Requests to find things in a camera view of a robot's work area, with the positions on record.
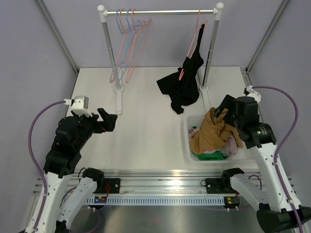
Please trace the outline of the grey tank top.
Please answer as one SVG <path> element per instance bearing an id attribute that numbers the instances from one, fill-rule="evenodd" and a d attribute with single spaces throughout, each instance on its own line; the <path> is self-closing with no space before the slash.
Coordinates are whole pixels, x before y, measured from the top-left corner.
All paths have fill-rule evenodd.
<path id="1" fill-rule="evenodd" d="M 220 153 L 222 154 L 224 159 L 227 159 L 231 155 L 230 151 L 225 148 L 221 148 Z"/>

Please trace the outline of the blue wire hanger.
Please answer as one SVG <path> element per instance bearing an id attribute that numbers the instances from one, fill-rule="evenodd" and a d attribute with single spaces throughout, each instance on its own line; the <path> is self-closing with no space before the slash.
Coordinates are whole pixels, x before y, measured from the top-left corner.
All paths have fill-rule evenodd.
<path id="1" fill-rule="evenodd" d="M 130 48 L 132 47 L 134 40 L 134 26 L 133 22 L 129 20 L 129 13 L 132 9 L 125 12 L 125 24 L 122 22 L 121 14 L 124 10 L 118 9 L 115 13 L 115 21 L 119 30 L 119 43 L 117 48 L 117 57 L 115 59 L 115 68 L 111 72 L 110 82 L 121 81 L 126 70 L 128 69 L 128 60 L 130 55 Z"/>

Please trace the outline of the green tank top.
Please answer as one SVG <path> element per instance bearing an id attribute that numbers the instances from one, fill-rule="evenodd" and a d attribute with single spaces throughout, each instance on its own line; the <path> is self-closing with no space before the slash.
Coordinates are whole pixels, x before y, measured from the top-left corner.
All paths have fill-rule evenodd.
<path id="1" fill-rule="evenodd" d="M 194 136 L 194 134 L 198 131 L 199 129 L 196 126 L 188 129 L 189 137 L 192 138 L 192 136 Z M 193 151 L 191 151 L 191 153 L 195 155 L 200 161 L 220 161 L 224 159 L 224 156 L 219 150 L 211 150 L 210 152 L 204 152 L 203 154 L 196 154 Z"/>

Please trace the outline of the mauve tank top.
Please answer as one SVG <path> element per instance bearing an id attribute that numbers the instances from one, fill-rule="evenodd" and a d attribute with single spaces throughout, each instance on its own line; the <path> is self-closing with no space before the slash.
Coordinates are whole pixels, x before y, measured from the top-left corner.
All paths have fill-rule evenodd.
<path id="1" fill-rule="evenodd" d="M 220 151 L 221 148 L 225 148 L 228 151 L 230 151 L 230 153 L 233 153 L 234 155 L 238 152 L 238 146 L 236 144 L 236 140 L 235 140 L 235 138 L 234 138 L 232 133 L 230 134 L 230 136 L 229 136 L 229 138 L 228 138 L 228 140 L 227 140 L 227 142 L 226 142 L 226 144 L 224 146 L 216 148 L 215 145 L 211 145 L 208 148 L 209 149 L 212 148 L 211 150 L 219 150 L 219 151 Z"/>

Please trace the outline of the black tank top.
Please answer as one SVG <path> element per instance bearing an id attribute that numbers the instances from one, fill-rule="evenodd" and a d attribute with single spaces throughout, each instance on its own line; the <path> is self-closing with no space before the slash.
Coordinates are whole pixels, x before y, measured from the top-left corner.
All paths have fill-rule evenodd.
<path id="1" fill-rule="evenodd" d="M 184 112 L 183 107 L 195 103 L 199 98 L 196 74 L 204 64 L 200 55 L 200 45 L 205 24 L 202 24 L 197 37 L 194 52 L 186 57 L 182 67 L 177 72 L 157 80 L 157 85 L 163 95 L 169 95 L 171 108 L 179 115 Z"/>

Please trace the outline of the pink hanger of black top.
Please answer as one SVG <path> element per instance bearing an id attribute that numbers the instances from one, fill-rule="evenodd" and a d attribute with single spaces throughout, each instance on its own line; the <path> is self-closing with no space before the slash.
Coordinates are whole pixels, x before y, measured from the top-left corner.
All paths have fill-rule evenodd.
<path id="1" fill-rule="evenodd" d="M 198 11 L 198 14 L 197 14 L 197 21 L 196 21 L 195 33 L 194 33 L 194 36 L 193 36 L 193 39 L 192 39 L 192 42 L 191 42 L 189 51 L 188 51 L 187 56 L 186 56 L 186 57 L 189 58 L 189 59 L 193 56 L 194 51 L 195 51 L 195 49 L 196 49 L 196 47 L 197 47 L 197 42 L 196 42 L 195 46 L 193 47 L 193 45 L 194 45 L 194 40 L 195 40 L 197 34 L 199 33 L 199 30 L 202 28 L 202 26 L 199 27 L 199 18 L 200 18 L 201 10 L 202 10 L 202 9 L 200 8 L 200 10 Z M 182 68 L 182 70 L 181 70 L 181 72 L 180 72 L 180 75 L 179 75 L 179 78 L 178 78 L 179 81 L 181 81 L 181 79 L 183 78 L 183 75 L 184 75 L 184 68 Z"/>

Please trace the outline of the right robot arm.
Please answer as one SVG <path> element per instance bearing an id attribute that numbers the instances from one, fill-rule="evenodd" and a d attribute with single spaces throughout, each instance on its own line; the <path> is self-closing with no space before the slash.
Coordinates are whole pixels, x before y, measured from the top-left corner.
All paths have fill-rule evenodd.
<path id="1" fill-rule="evenodd" d="M 254 155 L 265 185 L 265 191 L 260 190 L 240 168 L 232 168 L 222 174 L 222 190 L 241 194 L 255 210 L 265 233 L 295 228 L 303 232 L 303 224 L 311 219 L 311 209 L 302 205 L 292 189 L 273 130 L 259 120 L 257 100 L 250 95 L 238 98 L 226 95 L 214 116 L 221 114 L 226 124 L 237 129 L 240 139 Z"/>

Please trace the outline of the pink hanger of brown top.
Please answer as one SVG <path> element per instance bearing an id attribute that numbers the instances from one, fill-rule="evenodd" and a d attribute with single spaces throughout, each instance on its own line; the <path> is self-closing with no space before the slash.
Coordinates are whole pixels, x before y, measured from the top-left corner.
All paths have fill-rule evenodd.
<path id="1" fill-rule="evenodd" d="M 149 28 L 150 28 L 150 19 L 147 21 L 143 20 L 139 24 L 136 24 L 134 22 L 135 10 L 136 9 L 134 8 L 131 14 L 132 22 L 134 26 L 134 40 L 133 40 L 133 44 L 131 48 L 130 63 L 129 63 L 129 67 L 128 67 L 128 71 L 126 75 L 127 83 L 129 83 L 131 80 L 131 77 L 138 63 L 139 56 L 143 49 L 143 46 L 144 46 L 147 34 L 149 32 Z"/>

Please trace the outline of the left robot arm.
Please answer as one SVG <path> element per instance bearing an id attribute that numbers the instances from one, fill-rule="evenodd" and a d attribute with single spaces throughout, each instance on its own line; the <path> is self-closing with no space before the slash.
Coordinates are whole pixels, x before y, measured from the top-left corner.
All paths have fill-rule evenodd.
<path id="1" fill-rule="evenodd" d="M 59 121 L 41 173 L 43 188 L 25 233 L 68 233 L 87 198 L 106 189 L 104 172 L 88 168 L 74 192 L 63 201 L 67 185 L 81 159 L 83 146 L 94 133 L 115 129 L 118 116 L 107 113 L 103 108 L 97 111 L 97 114 L 89 116 L 73 113 Z"/>

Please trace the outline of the brown tank top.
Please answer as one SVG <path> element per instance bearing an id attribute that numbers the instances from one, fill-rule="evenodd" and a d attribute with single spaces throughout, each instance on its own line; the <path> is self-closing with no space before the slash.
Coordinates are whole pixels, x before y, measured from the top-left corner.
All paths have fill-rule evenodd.
<path id="1" fill-rule="evenodd" d="M 235 143 L 233 154 L 243 147 L 237 129 L 225 123 L 224 117 L 228 110 L 224 109 L 219 117 L 215 117 L 214 107 L 205 114 L 202 124 L 196 132 L 190 136 L 190 150 L 195 154 L 203 154 L 208 150 L 220 150 L 233 140 Z"/>

